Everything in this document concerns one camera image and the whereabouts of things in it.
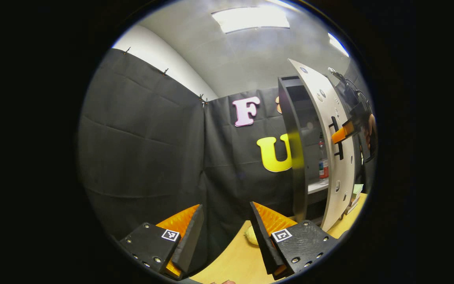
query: yellow fruit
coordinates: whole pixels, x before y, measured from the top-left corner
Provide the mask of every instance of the yellow fruit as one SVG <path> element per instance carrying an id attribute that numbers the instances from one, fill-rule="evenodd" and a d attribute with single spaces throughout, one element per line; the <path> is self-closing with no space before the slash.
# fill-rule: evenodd
<path id="1" fill-rule="evenodd" d="M 245 236 L 249 242 L 258 246 L 258 241 L 257 241 L 257 237 L 255 236 L 255 232 L 253 231 L 253 226 L 250 226 L 250 228 L 248 228 L 248 230 L 246 230 Z"/>

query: book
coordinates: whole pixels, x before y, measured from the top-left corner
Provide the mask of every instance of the book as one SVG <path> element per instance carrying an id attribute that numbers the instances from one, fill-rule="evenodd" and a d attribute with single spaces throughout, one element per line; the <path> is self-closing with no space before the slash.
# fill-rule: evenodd
<path id="1" fill-rule="evenodd" d="M 359 198 L 357 198 L 357 199 L 355 199 L 355 200 L 351 200 L 350 203 L 348 204 L 348 206 L 353 206 L 353 205 L 355 205 L 358 201 L 359 201 Z"/>
<path id="2" fill-rule="evenodd" d="M 345 213 L 346 215 L 349 214 L 350 212 L 353 211 L 353 209 L 355 209 L 355 207 L 357 207 L 357 202 L 355 202 L 355 204 L 353 204 L 352 206 L 346 207 L 346 210 L 344 211 L 344 213 Z"/>
<path id="3" fill-rule="evenodd" d="M 353 186 L 353 192 L 352 192 L 352 201 L 353 200 L 358 200 L 360 198 L 360 193 L 362 192 L 362 188 L 364 185 L 354 185 Z"/>

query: table surface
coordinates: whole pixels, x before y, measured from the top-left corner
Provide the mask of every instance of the table surface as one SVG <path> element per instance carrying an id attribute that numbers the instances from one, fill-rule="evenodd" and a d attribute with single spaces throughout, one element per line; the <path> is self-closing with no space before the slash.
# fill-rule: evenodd
<path id="1" fill-rule="evenodd" d="M 338 220 L 328 234 L 336 239 L 349 230 L 364 205 L 366 194 L 360 194 L 357 206 L 352 212 Z M 245 237 L 245 231 L 250 228 L 251 222 L 245 221 L 241 229 L 227 246 L 227 248 L 209 266 L 200 273 L 190 277 L 202 284 L 216 282 L 221 284 L 227 280 L 236 284 L 268 284 L 275 282 L 272 275 L 268 275 L 262 254 L 258 246 L 251 244 Z"/>

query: black fabric backdrop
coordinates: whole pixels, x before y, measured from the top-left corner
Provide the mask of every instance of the black fabric backdrop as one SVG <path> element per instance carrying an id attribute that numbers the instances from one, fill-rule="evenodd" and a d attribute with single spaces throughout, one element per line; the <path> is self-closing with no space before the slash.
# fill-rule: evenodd
<path id="1" fill-rule="evenodd" d="M 254 124 L 234 126 L 236 99 L 259 97 Z M 257 140 L 287 158 L 277 88 L 209 102 L 122 50 L 111 49 L 85 97 L 78 131 L 81 181 L 108 234 L 121 239 L 201 203 L 205 226 L 193 269 L 227 247 L 256 201 L 292 215 L 292 171 L 263 167 Z"/>
<path id="2" fill-rule="evenodd" d="M 287 158 L 279 137 L 286 133 L 276 111 L 278 88 L 242 92 L 215 99 L 205 106 L 204 182 L 207 191 L 208 249 L 211 258 L 222 252 L 249 219 L 249 202 L 255 201 L 292 216 L 292 171 L 264 168 L 257 140 L 275 137 L 276 158 Z M 235 100 L 259 97 L 254 123 L 236 127 Z"/>
<path id="3" fill-rule="evenodd" d="M 93 76 L 78 129 L 79 175 L 106 232 L 121 239 L 196 204 L 204 114 L 198 97 L 141 59 L 111 49 Z M 203 228 L 192 268 L 207 256 Z"/>

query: white cabinet door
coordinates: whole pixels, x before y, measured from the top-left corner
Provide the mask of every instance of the white cabinet door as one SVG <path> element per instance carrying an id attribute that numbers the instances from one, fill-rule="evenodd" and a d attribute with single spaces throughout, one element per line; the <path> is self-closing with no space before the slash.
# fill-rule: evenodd
<path id="1" fill-rule="evenodd" d="M 288 60 L 294 65 L 308 91 L 323 130 L 328 157 L 329 189 L 321 228 L 328 231 L 346 210 L 355 185 L 353 140 L 348 138 L 342 142 L 343 159 L 340 160 L 339 155 L 335 155 L 339 152 L 339 146 L 332 144 L 332 135 L 335 133 L 335 129 L 333 126 L 329 127 L 329 125 L 333 123 L 331 117 L 335 117 L 337 126 L 341 128 L 347 118 L 334 87 L 319 72 L 292 59 Z"/>

